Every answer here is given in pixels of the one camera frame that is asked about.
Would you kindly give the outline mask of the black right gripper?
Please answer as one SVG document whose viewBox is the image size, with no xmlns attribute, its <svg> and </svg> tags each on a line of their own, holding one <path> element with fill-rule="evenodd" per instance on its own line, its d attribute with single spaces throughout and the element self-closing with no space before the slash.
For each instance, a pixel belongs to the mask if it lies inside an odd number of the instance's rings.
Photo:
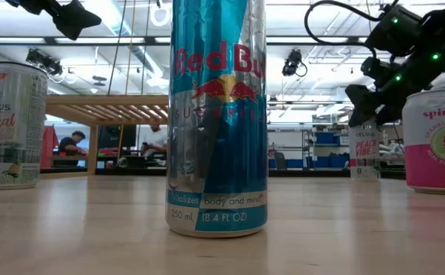
<svg viewBox="0 0 445 275">
<path fill-rule="evenodd" d="M 404 102 L 409 95 L 426 89 L 445 72 L 445 53 L 418 51 L 396 65 L 369 57 L 361 71 L 375 80 L 376 92 L 370 92 L 362 85 L 346 87 L 345 93 L 354 105 L 349 126 L 360 126 L 374 117 L 377 125 L 384 125 L 402 118 L 402 106 L 396 105 L 396 100 Z"/>
</svg>

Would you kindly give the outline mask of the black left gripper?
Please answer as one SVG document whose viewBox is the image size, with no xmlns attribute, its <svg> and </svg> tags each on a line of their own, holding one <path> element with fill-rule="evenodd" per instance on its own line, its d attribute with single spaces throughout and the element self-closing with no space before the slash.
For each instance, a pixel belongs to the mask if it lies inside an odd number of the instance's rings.
<svg viewBox="0 0 445 275">
<path fill-rule="evenodd" d="M 49 15 L 54 15 L 53 23 L 70 40 L 77 40 L 83 29 L 102 23 L 102 19 L 87 11 L 79 0 L 72 0 L 67 5 L 60 5 L 56 0 L 5 1 L 15 8 L 21 6 L 25 11 L 34 15 L 39 15 L 42 11 L 46 11 Z"/>
</svg>

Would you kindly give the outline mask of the white Celsius Peach Vibe can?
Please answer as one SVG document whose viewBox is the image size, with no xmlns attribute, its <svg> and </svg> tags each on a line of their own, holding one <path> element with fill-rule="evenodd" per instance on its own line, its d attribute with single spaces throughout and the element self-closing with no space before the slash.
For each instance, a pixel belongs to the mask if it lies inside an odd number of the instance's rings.
<svg viewBox="0 0 445 275">
<path fill-rule="evenodd" d="M 349 129 L 349 168 L 354 181 L 380 179 L 378 129 L 373 120 Z"/>
</svg>

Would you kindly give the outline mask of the pink white Spindrift can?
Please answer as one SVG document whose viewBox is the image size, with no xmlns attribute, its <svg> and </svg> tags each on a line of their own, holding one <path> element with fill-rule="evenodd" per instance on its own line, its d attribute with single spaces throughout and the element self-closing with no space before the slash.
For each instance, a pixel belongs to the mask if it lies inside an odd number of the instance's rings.
<svg viewBox="0 0 445 275">
<path fill-rule="evenodd" d="M 445 193 L 445 89 L 408 96 L 402 121 L 407 185 Z"/>
</svg>

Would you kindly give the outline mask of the white Celsius tropical can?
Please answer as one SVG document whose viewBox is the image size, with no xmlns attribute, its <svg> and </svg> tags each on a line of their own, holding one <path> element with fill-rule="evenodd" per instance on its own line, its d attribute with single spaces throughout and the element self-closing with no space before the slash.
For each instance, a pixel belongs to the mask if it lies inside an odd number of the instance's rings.
<svg viewBox="0 0 445 275">
<path fill-rule="evenodd" d="M 0 189 L 37 185 L 48 76 L 22 63 L 0 62 Z"/>
</svg>

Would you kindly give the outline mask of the wooden slatted shelf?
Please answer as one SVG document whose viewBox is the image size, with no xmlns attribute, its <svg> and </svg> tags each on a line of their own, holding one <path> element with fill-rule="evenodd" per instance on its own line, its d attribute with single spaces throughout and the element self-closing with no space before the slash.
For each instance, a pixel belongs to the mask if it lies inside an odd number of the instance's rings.
<svg viewBox="0 0 445 275">
<path fill-rule="evenodd" d="M 85 172 L 65 176 L 94 176 L 97 168 L 99 126 L 165 125 L 168 121 L 165 95 L 49 95 L 46 113 L 89 127 L 89 153 Z"/>
</svg>

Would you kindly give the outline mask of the black ceiling spotlight cluster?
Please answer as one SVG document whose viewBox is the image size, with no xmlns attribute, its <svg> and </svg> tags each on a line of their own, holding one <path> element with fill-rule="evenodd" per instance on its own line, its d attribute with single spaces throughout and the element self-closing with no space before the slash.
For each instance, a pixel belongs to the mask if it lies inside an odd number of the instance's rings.
<svg viewBox="0 0 445 275">
<path fill-rule="evenodd" d="M 30 49 L 25 61 L 32 66 L 45 70 L 52 76 L 60 76 L 63 73 L 63 67 L 59 60 L 44 55 L 37 49 Z"/>
</svg>

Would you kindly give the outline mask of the blue bin storage rack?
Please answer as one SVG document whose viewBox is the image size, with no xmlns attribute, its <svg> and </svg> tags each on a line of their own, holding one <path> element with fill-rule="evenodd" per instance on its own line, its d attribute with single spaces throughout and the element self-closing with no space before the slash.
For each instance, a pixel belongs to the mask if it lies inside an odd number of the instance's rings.
<svg viewBox="0 0 445 275">
<path fill-rule="evenodd" d="M 346 132 L 327 129 L 271 129 L 268 131 L 271 170 L 277 170 L 275 152 L 284 154 L 287 170 L 343 170 L 349 162 L 349 137 Z"/>
</svg>

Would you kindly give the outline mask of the black overhead light beam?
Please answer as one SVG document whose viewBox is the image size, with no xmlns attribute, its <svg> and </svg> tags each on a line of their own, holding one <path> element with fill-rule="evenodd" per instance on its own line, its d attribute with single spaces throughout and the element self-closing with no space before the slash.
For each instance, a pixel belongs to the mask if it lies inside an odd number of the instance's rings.
<svg viewBox="0 0 445 275">
<path fill-rule="evenodd" d="M 277 36 L 265 38 L 268 46 L 321 46 L 322 43 L 307 36 Z M 0 37 L 0 46 L 169 46 L 171 38 L 166 36 L 123 36 L 123 37 Z"/>
</svg>

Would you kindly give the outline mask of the black monitor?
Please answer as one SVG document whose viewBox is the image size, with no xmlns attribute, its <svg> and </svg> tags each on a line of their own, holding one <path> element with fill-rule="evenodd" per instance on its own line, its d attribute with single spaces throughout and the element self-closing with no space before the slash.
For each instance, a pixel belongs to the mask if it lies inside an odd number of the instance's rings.
<svg viewBox="0 0 445 275">
<path fill-rule="evenodd" d="M 100 149 L 118 147 L 136 146 L 136 126 L 135 125 L 101 125 L 99 127 Z"/>
</svg>

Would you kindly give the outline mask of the person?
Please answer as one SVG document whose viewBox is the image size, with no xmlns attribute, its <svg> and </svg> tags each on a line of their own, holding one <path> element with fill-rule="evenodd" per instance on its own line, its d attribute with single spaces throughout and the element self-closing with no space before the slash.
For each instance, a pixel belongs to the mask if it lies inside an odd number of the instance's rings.
<svg viewBox="0 0 445 275">
<path fill-rule="evenodd" d="M 159 124 L 150 125 L 151 132 L 145 135 L 141 143 L 141 153 L 146 160 L 167 153 L 167 133 Z"/>
<path fill-rule="evenodd" d="M 86 156 L 87 152 L 78 147 L 78 143 L 83 141 L 86 135 L 81 131 L 74 131 L 70 137 L 65 137 L 61 140 L 58 152 L 63 157 Z M 58 167 L 76 167 L 77 160 L 56 160 L 54 164 Z"/>
</svg>

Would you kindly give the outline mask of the red panel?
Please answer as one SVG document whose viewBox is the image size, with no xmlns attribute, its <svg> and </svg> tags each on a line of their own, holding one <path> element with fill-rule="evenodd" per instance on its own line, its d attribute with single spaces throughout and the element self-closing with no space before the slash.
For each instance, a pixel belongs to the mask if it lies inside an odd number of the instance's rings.
<svg viewBox="0 0 445 275">
<path fill-rule="evenodd" d="M 51 168 L 54 148 L 59 145 L 54 126 L 45 126 L 43 130 L 41 169 Z"/>
</svg>

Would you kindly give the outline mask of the blue silver Red Bull can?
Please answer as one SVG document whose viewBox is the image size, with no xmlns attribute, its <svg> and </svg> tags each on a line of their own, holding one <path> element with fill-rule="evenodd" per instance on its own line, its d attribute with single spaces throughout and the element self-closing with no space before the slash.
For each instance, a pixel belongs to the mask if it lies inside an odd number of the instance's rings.
<svg viewBox="0 0 445 275">
<path fill-rule="evenodd" d="M 268 218 L 265 0 L 173 0 L 166 221 L 196 238 Z"/>
</svg>

